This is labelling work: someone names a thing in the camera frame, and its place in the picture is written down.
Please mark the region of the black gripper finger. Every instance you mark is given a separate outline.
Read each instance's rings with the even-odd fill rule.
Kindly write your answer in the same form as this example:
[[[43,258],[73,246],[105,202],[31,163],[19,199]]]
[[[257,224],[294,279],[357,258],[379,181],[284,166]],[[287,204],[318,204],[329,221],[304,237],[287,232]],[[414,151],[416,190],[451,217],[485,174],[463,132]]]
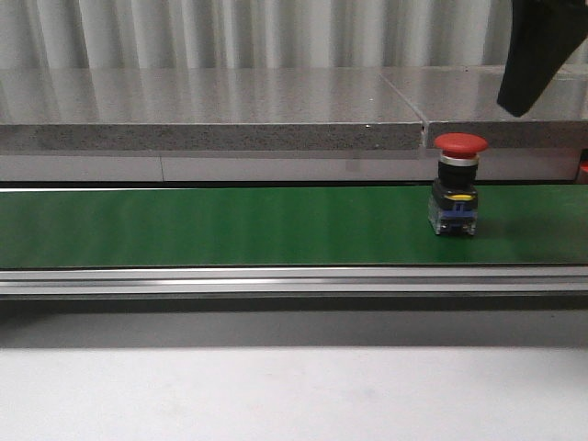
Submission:
[[[514,0],[511,5],[509,51],[497,104],[521,117],[587,39],[587,3]]]

